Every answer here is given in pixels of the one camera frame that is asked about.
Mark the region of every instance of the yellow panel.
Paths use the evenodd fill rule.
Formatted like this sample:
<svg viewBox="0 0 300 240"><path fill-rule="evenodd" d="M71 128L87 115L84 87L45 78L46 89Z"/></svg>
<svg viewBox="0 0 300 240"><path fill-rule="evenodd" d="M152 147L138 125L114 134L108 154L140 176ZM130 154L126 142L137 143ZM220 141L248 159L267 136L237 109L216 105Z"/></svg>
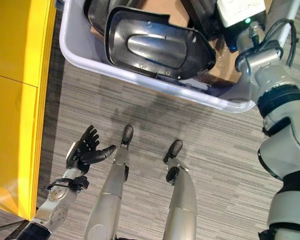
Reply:
<svg viewBox="0 0 300 240"><path fill-rule="evenodd" d="M39 85L50 3L48 0L0 0L1 76Z"/></svg>
<svg viewBox="0 0 300 240"><path fill-rule="evenodd" d="M0 76L0 209L28 220L37 194L32 186L36 98L36 87Z"/></svg>

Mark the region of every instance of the cardboard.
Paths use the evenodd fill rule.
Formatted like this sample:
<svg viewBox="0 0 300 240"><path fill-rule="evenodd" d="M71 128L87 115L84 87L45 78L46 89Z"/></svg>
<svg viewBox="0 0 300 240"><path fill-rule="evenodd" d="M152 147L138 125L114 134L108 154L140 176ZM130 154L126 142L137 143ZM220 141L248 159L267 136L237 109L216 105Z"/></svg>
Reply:
<svg viewBox="0 0 300 240"><path fill-rule="evenodd" d="M170 24L188 26L189 15L181 0L146 0L142 9L157 14L169 14Z"/></svg>

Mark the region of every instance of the plastic storage tub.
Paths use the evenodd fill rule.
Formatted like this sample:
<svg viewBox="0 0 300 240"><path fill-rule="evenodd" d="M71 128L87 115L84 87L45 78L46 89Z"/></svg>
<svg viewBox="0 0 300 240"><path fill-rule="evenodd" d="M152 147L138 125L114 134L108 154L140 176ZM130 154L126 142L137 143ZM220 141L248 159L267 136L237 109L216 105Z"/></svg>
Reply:
<svg viewBox="0 0 300 240"><path fill-rule="evenodd" d="M226 112L241 113L254 106L252 101L236 102L221 99L184 86L175 85L102 63L101 57L96 50L97 40L90 33L91 25L83 14L83 5L84 0L67 0L65 1L63 9L59 36L60 49L65 59L71 64L82 69L107 75Z"/></svg>

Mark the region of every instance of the silver robot leg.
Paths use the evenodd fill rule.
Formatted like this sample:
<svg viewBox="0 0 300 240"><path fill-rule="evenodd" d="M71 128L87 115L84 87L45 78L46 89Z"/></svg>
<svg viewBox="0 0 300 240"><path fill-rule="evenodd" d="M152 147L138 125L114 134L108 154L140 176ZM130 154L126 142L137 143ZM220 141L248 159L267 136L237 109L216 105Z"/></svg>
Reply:
<svg viewBox="0 0 300 240"><path fill-rule="evenodd" d="M196 239L196 191L188 168L175 158L181 148L182 142L176 140L163 160L168 164L166 181L174 186L163 240Z"/></svg>

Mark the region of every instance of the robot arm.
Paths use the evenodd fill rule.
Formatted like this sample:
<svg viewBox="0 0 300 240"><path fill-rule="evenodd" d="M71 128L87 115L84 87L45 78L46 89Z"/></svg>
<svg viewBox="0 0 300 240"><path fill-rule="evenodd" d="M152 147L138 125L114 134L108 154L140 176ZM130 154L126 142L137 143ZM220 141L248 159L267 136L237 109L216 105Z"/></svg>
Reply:
<svg viewBox="0 0 300 240"><path fill-rule="evenodd" d="M283 181L271 203L269 229L259 237L300 240L300 90L274 47L260 51L253 48L239 55L240 84L249 86L249 99L256 103L263 117L263 132L269 136L260 146L259 161L272 176Z"/></svg>
<svg viewBox="0 0 300 240"><path fill-rule="evenodd" d="M55 180L47 189L49 195L37 210L35 217L18 235L17 240L47 240L65 221L68 210L74 204L78 193L87 189L89 182L86 173L90 164L110 156L116 146L96 150L99 144L97 130L91 125L74 143L66 157L66 171L62 178Z"/></svg>

